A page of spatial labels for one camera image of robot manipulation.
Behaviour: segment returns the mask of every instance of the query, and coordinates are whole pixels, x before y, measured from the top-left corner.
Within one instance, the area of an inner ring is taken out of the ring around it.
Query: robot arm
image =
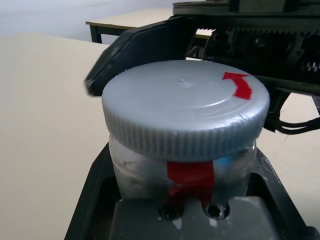
[[[231,0],[178,2],[170,19],[124,32],[104,51],[85,80],[101,96],[119,73],[152,62],[181,60],[192,47],[202,59],[242,69],[267,87],[271,104],[264,127],[284,134],[320,128],[320,118],[280,121],[291,92],[320,95],[320,1]],[[197,29],[214,30],[194,40]]]

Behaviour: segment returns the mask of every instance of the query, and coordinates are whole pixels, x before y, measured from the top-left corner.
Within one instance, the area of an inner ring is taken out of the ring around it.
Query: desk
[[[101,34],[119,36],[126,30],[161,22],[169,19],[172,15],[172,8],[152,8],[86,21],[85,23],[90,25],[92,42],[101,44]],[[211,33],[212,30],[199,29],[195,37],[206,40]]]
[[[109,139],[84,79],[106,45],[0,38],[0,239],[62,240]]]
[[[291,94],[281,109],[281,120],[289,123],[317,118],[311,96]],[[270,160],[305,223],[320,231],[320,130],[299,135],[263,129],[258,148]]]

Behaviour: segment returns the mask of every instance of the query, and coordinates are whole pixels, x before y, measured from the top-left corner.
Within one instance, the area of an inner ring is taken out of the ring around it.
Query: red arrow
[[[244,80],[244,77],[247,77],[250,75],[247,74],[241,74],[241,73],[232,73],[232,72],[225,72],[222,80],[231,79],[235,85],[237,86],[237,89],[233,96],[236,96],[241,99],[250,100],[252,89],[249,86],[249,84]]]

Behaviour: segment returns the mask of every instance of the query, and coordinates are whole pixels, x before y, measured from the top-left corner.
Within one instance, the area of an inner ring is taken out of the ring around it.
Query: screw hole
[[[182,209],[174,205],[165,205],[159,210],[159,213],[162,218],[172,221],[182,216]]]
[[[225,219],[230,212],[229,205],[223,207],[222,205],[208,205],[205,208],[205,214],[213,219]]]

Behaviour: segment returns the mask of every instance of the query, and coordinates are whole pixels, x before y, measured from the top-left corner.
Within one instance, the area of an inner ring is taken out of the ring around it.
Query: desk leg
[[[98,33],[98,28],[96,26],[90,25],[90,32],[92,42],[102,44],[101,34]]]

